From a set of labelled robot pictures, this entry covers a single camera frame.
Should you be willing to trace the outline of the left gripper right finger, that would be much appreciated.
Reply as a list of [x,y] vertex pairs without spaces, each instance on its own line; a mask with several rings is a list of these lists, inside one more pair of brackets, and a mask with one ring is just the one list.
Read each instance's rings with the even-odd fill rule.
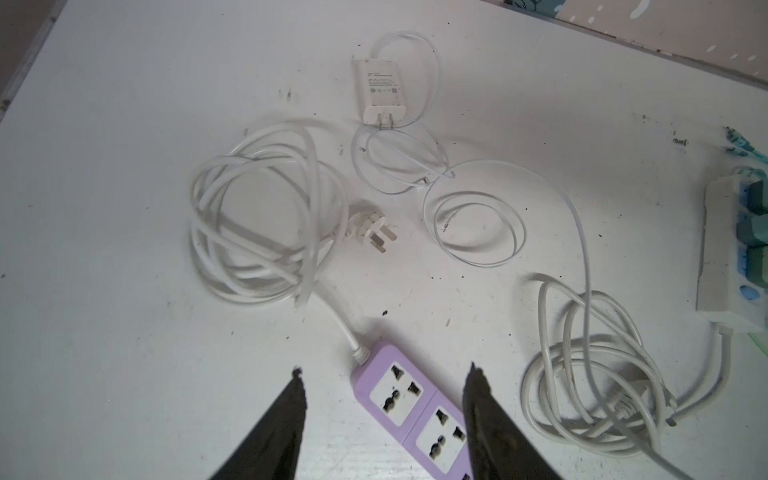
[[560,479],[493,397],[475,364],[463,389],[463,414],[474,479]]

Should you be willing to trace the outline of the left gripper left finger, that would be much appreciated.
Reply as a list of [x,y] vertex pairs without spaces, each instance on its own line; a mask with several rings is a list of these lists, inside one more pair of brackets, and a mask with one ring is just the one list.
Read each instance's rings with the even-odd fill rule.
[[299,367],[292,371],[288,384],[212,480],[296,477],[307,410],[301,375]]

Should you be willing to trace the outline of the purple power strip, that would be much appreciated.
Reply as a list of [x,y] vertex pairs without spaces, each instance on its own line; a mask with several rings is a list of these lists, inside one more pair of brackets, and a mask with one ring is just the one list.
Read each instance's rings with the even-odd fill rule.
[[377,342],[352,374],[359,404],[435,479],[471,479],[461,410],[395,345]]

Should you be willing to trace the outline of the white blue power strip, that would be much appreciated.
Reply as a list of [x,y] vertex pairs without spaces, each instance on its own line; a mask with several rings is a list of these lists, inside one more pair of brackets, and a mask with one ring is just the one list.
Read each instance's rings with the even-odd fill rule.
[[667,388],[627,310],[594,291],[578,294],[552,278],[539,289],[540,355],[521,387],[525,420],[539,434],[609,457],[658,450],[665,426],[712,404],[731,373],[735,334],[767,330],[767,291],[747,279],[750,248],[737,238],[745,190],[767,180],[739,168],[705,189],[703,251],[696,311],[720,340],[720,366],[710,390],[684,403]]

